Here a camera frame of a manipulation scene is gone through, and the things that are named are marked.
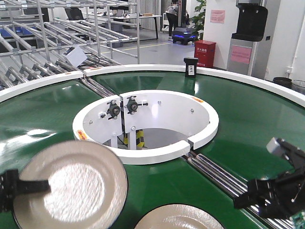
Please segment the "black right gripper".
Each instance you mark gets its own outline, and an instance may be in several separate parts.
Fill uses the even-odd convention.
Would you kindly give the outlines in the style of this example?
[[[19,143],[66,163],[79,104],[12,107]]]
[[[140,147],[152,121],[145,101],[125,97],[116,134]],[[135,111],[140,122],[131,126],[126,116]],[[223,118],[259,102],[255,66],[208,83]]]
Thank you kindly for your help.
[[[287,219],[305,209],[305,168],[285,173],[276,179],[252,179],[247,191],[234,198],[234,208],[252,205],[266,208],[266,217]]]

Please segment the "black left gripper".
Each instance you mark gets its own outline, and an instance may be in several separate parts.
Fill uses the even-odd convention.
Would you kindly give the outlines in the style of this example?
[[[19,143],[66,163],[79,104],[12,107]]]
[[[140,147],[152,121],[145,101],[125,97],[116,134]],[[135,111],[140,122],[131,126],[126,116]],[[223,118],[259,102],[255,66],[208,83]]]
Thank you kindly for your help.
[[[0,212],[8,212],[13,208],[13,200],[17,195],[49,192],[48,180],[19,180],[18,169],[9,169],[0,175]]]

